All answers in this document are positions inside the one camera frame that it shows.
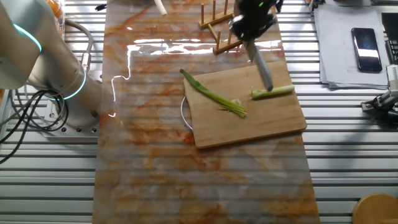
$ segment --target orange marble surface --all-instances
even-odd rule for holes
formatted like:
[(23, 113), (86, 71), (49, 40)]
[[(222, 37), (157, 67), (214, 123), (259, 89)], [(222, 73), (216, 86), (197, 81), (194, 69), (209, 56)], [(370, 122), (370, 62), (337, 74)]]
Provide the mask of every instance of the orange marble surface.
[[(108, 1), (93, 223), (319, 223), (300, 133), (195, 148), (180, 117), (179, 69), (251, 63), (243, 48), (213, 55), (215, 42), (197, 23), (200, 4), (211, 12), (212, 2), (163, 2), (167, 17), (153, 1)], [(215, 29), (228, 38), (226, 24)], [(285, 60), (277, 25), (257, 45), (266, 61)]]

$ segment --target metal ring handle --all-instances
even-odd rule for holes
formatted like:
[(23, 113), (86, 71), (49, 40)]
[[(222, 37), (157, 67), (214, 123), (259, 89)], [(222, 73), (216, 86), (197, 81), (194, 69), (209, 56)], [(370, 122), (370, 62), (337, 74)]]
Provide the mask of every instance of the metal ring handle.
[(191, 131), (193, 131), (192, 127), (188, 124), (187, 120), (185, 119), (184, 113), (182, 112), (182, 108), (183, 108), (183, 106), (184, 106), (184, 103), (185, 103), (185, 100), (186, 100), (186, 99), (187, 99), (187, 96), (185, 95), (185, 96), (184, 96), (184, 99), (183, 99), (182, 102), (181, 102), (181, 117), (182, 117), (182, 119), (184, 120), (184, 123), (188, 126), (188, 128), (191, 129)]

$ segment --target white tube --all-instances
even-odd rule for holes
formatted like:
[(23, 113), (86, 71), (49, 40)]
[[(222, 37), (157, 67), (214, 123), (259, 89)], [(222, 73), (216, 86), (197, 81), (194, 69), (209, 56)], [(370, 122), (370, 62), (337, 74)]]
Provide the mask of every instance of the white tube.
[(167, 11), (163, 6), (162, 0), (155, 0), (155, 4), (156, 4), (157, 8), (159, 9), (160, 13), (162, 14), (162, 16), (166, 16)]

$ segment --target chopped green onion piece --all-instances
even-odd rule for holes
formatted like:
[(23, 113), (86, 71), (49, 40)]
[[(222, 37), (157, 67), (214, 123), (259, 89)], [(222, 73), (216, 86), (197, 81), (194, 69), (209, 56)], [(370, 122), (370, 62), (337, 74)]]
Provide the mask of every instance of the chopped green onion piece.
[(207, 97), (211, 98), (212, 100), (216, 101), (217, 103), (221, 104), (221, 106), (227, 107), (227, 109), (231, 110), (231, 112), (236, 113), (240, 117), (242, 116), (242, 113), (244, 112), (244, 107), (237, 105), (236, 103), (233, 103), (229, 100), (226, 100), (222, 98), (221, 96), (216, 95), (212, 91), (208, 90), (206, 87), (204, 87), (200, 82), (196, 81), (188, 72), (186, 72), (184, 69), (180, 69), (180, 72), (182, 75), (185, 76), (187, 81), (193, 86), (195, 89), (197, 89), (199, 92), (202, 94), (206, 95)]
[(236, 103), (237, 105), (239, 105), (239, 106), (242, 106), (242, 102), (241, 102), (241, 100), (238, 98), (238, 99), (235, 99), (235, 100), (231, 100), (231, 102), (232, 103)]
[(228, 111), (231, 111), (231, 112), (236, 113), (236, 114), (239, 115), (241, 118), (245, 118), (246, 115), (247, 115), (246, 112), (244, 112), (244, 111), (239, 111), (239, 110), (230, 108), (229, 106), (220, 105), (220, 107), (225, 108), (225, 109), (227, 109)]
[(251, 92), (251, 98), (253, 100), (261, 99), (268, 96), (275, 96), (284, 93), (291, 93), (294, 90), (294, 85), (288, 85), (283, 87), (274, 88), (272, 91), (267, 90), (253, 90)]

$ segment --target blue light ring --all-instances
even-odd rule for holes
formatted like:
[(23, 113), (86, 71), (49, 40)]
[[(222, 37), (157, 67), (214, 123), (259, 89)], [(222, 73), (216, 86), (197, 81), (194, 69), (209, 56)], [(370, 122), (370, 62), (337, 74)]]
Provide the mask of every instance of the blue light ring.
[(74, 92), (74, 93), (71, 94), (70, 96), (64, 97), (64, 98), (63, 98), (64, 100), (67, 100), (67, 99), (70, 99), (70, 98), (74, 97), (76, 94), (78, 94), (78, 93), (80, 92), (80, 90), (81, 90), (81, 89), (83, 88), (83, 86), (85, 85), (86, 79), (87, 79), (87, 78), (86, 78), (86, 70), (83, 69), (83, 71), (85, 71), (85, 77), (84, 77), (83, 82), (81, 83), (79, 89), (77, 89), (76, 92)]
[(24, 34), (27, 37), (29, 37), (30, 39), (32, 39), (33, 42), (35, 42), (35, 44), (39, 47), (40, 52), (42, 51), (42, 46), (40, 45), (39, 41), (32, 34), (27, 32), (26, 30), (24, 30), (22, 27), (20, 27), (17, 24), (14, 24), (14, 27), (18, 30), (18, 32), (20, 32), (21, 34)]

